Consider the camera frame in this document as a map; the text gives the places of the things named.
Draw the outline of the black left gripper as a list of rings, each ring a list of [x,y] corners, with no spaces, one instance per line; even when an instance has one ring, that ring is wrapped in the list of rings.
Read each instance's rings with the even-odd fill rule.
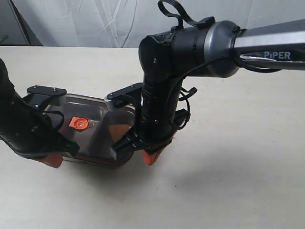
[[[21,157],[46,156],[42,162],[52,168],[59,168],[62,164],[62,154],[56,153],[75,156],[80,149],[32,106],[7,105],[0,108],[0,139]]]

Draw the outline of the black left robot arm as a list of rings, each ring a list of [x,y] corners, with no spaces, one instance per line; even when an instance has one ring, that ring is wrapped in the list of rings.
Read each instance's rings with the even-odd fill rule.
[[[59,129],[64,114],[47,111],[48,105],[63,105],[67,91],[47,86],[32,86],[21,97],[0,62],[0,139],[18,156],[58,168],[64,156],[75,157],[80,149]]]

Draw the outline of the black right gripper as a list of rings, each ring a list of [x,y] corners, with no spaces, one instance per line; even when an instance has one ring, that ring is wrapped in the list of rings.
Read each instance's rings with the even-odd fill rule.
[[[181,109],[175,112],[172,122],[153,123],[144,121],[135,123],[116,143],[113,144],[114,155],[125,155],[129,152],[142,150],[144,162],[151,166],[159,158],[162,151],[172,142],[178,130],[185,127],[190,112]]]

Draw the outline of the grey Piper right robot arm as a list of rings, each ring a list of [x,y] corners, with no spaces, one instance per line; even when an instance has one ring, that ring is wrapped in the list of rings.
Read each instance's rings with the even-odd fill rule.
[[[305,22],[247,30],[209,17],[189,28],[178,26],[145,37],[138,54],[143,81],[107,95],[111,109],[135,107],[133,127],[110,152],[119,160],[142,150],[152,164],[189,121],[189,109],[177,110],[179,101],[188,101],[197,91],[182,87],[186,77],[228,78],[240,68],[257,73],[304,70]]]

